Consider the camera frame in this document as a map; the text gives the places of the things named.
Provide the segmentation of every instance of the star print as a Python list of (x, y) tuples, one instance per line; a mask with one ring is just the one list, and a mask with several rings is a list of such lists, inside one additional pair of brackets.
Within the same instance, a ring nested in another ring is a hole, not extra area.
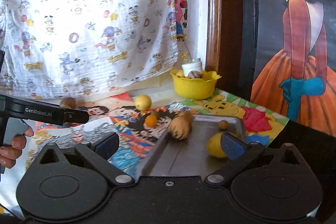
[(112, 20), (117, 20), (117, 18), (118, 18), (118, 15), (115, 14), (115, 13), (113, 13), (113, 14), (110, 15), (110, 19), (111, 19), (111, 21), (112, 21)]

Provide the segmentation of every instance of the wooden door frame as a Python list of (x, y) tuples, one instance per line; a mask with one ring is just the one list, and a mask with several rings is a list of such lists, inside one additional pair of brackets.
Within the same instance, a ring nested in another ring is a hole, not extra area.
[(242, 31), (243, 0), (209, 0), (205, 68), (217, 71), (217, 86), (231, 93), (238, 89)]

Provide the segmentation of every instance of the orange dress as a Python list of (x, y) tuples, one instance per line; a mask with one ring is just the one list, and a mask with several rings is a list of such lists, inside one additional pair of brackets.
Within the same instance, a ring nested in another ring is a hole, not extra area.
[(297, 122), (336, 137), (336, 73), (327, 66), (325, 24), (310, 55), (311, 25), (305, 0), (290, 0), (283, 14), (284, 47), (266, 64), (252, 86), (251, 102), (284, 116), (287, 107), (283, 80), (290, 77), (308, 80), (319, 77), (324, 84), (322, 95), (302, 95)]

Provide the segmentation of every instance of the black panel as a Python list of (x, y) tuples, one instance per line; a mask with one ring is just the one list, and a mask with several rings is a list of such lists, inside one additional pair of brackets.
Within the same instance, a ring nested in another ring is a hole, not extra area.
[(243, 0), (243, 35), (238, 90), (236, 95), (250, 99), (258, 40), (259, 0)]

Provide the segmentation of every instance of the brown nut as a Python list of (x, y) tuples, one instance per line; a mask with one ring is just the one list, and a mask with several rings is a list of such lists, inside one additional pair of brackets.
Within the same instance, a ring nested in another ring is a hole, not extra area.
[(229, 123), (225, 120), (221, 120), (219, 123), (218, 123), (218, 128), (219, 130), (227, 130), (229, 127)]
[(189, 110), (182, 110), (182, 111), (180, 111), (176, 115), (176, 117), (183, 117), (183, 118), (185, 118), (188, 121), (189, 125), (191, 125), (193, 123), (193, 119), (194, 119), (193, 114)]
[(177, 140), (185, 139), (188, 136), (189, 131), (189, 123), (183, 117), (174, 118), (168, 126), (168, 132)]
[(77, 102), (75, 98), (67, 97), (61, 100), (61, 103), (59, 105), (64, 108), (75, 109), (77, 107)]

